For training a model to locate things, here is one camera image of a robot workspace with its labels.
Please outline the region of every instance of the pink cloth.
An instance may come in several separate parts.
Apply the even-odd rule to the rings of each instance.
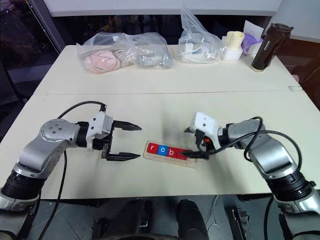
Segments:
[[[84,60],[85,67],[94,74],[102,74],[120,68],[120,61],[107,49],[96,51]]]

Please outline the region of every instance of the plastic bag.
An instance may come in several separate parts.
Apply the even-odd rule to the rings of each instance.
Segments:
[[[127,42],[125,52],[131,63],[140,67],[154,68],[173,66],[167,42],[159,33],[127,35]]]
[[[99,32],[83,45],[77,44],[77,55],[84,67],[95,74],[130,64],[164,68],[173,65],[166,40],[156,32],[138,35]]]
[[[178,42],[176,57],[184,63],[214,63],[221,56],[221,40],[209,33],[195,15],[182,6],[181,22],[183,32]]]
[[[117,42],[124,33],[99,32],[83,45],[77,44],[77,55],[83,66],[94,74],[124,68],[131,63],[124,52],[125,45]]]

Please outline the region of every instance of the purple box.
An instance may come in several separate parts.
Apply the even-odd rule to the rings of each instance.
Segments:
[[[260,38],[257,41],[252,35],[245,33],[242,42],[242,49],[244,55],[256,54],[264,40]]]

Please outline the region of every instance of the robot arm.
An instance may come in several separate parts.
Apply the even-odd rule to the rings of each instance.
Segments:
[[[254,133],[258,126],[258,120],[249,119],[222,128],[213,118],[198,112],[186,131],[195,133],[195,142],[200,151],[183,154],[208,159],[212,149],[218,150],[246,134]],[[315,183],[305,179],[293,158],[279,141],[263,133],[264,126],[261,130],[262,133],[250,146],[248,155],[273,193],[291,236],[311,232],[319,234],[320,196],[314,189]],[[244,150],[253,137],[253,135],[248,136],[233,144],[233,147]]]
[[[0,239],[5,238],[4,233],[15,239],[24,225],[31,225],[31,209],[67,148],[82,147],[90,152],[102,150],[101,158],[108,161],[139,157],[129,152],[110,153],[114,128],[141,130],[135,124],[113,120],[103,110],[90,122],[70,123],[58,118],[43,124],[38,136],[22,150],[11,175],[0,188]]]

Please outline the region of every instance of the white wall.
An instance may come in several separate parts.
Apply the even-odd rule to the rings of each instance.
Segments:
[[[44,0],[52,17],[85,15],[194,14],[274,16],[281,0]]]
[[[271,23],[294,27],[291,39],[320,43],[320,0],[282,0]]]

